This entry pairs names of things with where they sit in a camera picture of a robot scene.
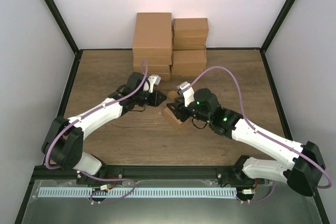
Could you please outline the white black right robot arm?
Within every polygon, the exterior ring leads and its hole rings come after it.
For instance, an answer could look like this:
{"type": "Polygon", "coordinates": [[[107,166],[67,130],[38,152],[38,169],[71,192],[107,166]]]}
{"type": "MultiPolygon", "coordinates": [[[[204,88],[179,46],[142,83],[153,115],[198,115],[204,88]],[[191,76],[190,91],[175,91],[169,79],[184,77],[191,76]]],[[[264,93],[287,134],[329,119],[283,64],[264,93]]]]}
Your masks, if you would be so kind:
{"type": "Polygon", "coordinates": [[[275,180],[286,183],[303,196],[313,196],[326,168],[315,143],[291,141],[246,121],[240,113],[222,107],[208,88],[189,89],[167,107],[182,122],[187,119],[203,121],[214,133],[250,145],[272,158],[241,156],[233,170],[238,183],[255,178],[275,180]]]}

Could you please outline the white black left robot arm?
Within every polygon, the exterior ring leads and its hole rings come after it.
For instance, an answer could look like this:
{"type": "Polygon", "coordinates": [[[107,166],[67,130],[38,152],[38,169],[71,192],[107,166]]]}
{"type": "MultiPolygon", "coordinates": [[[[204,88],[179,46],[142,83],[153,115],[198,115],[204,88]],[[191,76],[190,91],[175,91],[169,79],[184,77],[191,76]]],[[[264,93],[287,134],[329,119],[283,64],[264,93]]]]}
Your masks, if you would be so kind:
{"type": "Polygon", "coordinates": [[[106,123],[132,111],[136,105],[157,107],[166,100],[166,95],[155,90],[161,77],[152,74],[132,73],[127,83],[119,86],[104,101],[77,116],[55,118],[49,128],[41,151],[47,161],[64,170],[79,170],[88,174],[95,184],[102,184],[107,170],[97,157],[83,151],[84,140],[106,123]]]}

